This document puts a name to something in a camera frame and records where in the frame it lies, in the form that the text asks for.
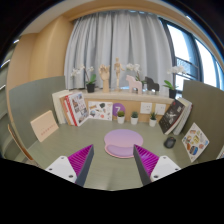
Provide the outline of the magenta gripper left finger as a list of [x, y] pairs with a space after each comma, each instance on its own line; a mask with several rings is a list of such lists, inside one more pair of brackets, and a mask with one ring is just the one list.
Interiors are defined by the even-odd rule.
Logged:
[[94, 146], [86, 146], [72, 155], [60, 156], [46, 171], [83, 187], [94, 155]]

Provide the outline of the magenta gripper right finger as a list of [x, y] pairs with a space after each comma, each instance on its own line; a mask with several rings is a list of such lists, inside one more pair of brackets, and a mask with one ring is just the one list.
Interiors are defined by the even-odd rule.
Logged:
[[180, 167], [168, 156], [157, 156], [138, 145], [133, 147], [133, 155], [143, 185], [148, 185], [180, 170]]

